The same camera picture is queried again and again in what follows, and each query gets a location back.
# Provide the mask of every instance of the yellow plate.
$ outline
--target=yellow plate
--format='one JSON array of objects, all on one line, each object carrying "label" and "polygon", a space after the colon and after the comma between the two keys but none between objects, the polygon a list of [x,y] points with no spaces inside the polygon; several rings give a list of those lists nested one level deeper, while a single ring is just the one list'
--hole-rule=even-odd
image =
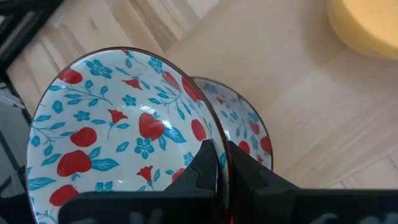
[{"label": "yellow plate", "polygon": [[[382,9],[389,17],[380,16]],[[398,58],[398,30],[393,29],[391,22],[396,19],[398,24],[398,1],[331,0],[328,15],[336,33],[352,49],[373,57]],[[377,27],[375,21],[383,25]]]}]

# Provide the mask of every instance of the wood grain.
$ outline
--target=wood grain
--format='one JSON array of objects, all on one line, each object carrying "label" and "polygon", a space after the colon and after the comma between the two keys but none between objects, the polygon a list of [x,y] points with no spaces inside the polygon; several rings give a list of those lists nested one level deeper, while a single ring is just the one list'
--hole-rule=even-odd
[{"label": "wood grain", "polygon": [[398,63],[347,49],[325,7],[221,2],[166,52],[189,75],[221,81],[256,107],[275,171],[301,187],[341,182],[398,148]]}]

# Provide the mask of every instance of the blue flower pattern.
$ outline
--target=blue flower pattern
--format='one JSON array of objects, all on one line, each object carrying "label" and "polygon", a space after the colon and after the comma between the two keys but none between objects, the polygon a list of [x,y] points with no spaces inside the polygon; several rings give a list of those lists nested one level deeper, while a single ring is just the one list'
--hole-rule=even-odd
[{"label": "blue flower pattern", "polygon": [[154,151],[154,147],[150,144],[150,138],[137,138],[137,146],[134,149],[135,153],[141,154],[143,159],[148,159],[149,154]]},{"label": "blue flower pattern", "polygon": [[184,158],[184,164],[187,166],[187,165],[189,165],[189,164],[192,162],[192,160],[193,160],[193,155],[192,155],[191,152],[188,152],[187,154],[185,154],[185,155],[183,156],[183,158]]},{"label": "blue flower pattern", "polygon": [[105,67],[99,60],[94,59],[91,61],[85,61],[87,67],[90,68],[90,73],[95,76],[102,76],[105,78],[112,78],[112,69]]},{"label": "blue flower pattern", "polygon": [[122,100],[124,101],[124,103],[127,106],[137,106],[136,104],[136,98],[135,97],[131,97],[130,95],[126,95],[122,98]]},{"label": "blue flower pattern", "polygon": [[90,113],[89,112],[84,112],[84,111],[79,111],[77,114],[73,115],[77,119],[77,121],[89,121],[90,120]]},{"label": "blue flower pattern", "polygon": [[112,192],[112,191],[114,191],[112,188],[113,188],[112,181],[108,181],[105,184],[103,182],[97,182],[95,184],[95,191],[97,191],[97,192]]},{"label": "blue flower pattern", "polygon": [[217,93],[216,86],[209,83],[205,83],[204,89],[207,90],[209,93]]},{"label": "blue flower pattern", "polygon": [[163,62],[155,57],[151,57],[148,61],[149,66],[151,66],[156,73],[163,75]]}]

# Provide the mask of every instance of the black object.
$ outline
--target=black object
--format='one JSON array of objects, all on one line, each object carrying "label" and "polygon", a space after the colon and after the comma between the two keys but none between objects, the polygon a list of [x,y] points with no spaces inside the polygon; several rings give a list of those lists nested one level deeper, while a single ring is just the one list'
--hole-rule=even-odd
[{"label": "black object", "polygon": [[[398,190],[300,189],[233,142],[228,146],[234,166],[235,224],[398,223]],[[205,141],[165,191],[80,194],[61,208],[59,222],[95,217],[88,223],[229,223],[218,216],[215,164],[213,144]]]},{"label": "black object", "polygon": [[300,189],[228,144],[236,183],[235,224],[398,223],[398,190]]},{"label": "black object", "polygon": [[181,176],[162,192],[87,192],[67,202],[59,224],[218,223],[217,156],[211,140]]}]

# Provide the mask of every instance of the floral bowl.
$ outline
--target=floral bowl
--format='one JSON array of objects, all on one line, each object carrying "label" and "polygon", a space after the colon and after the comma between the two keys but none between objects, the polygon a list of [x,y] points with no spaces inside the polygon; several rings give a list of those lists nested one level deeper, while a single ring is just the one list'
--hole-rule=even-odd
[{"label": "floral bowl", "polygon": [[56,223],[60,206],[80,192],[164,190],[205,139],[215,144],[227,208],[226,138],[188,76],[140,49],[85,55],[58,75],[35,112],[26,173],[36,220]]},{"label": "floral bowl", "polygon": [[215,109],[227,139],[272,170],[272,147],[267,129],[248,100],[222,83],[202,77],[192,79]]}]

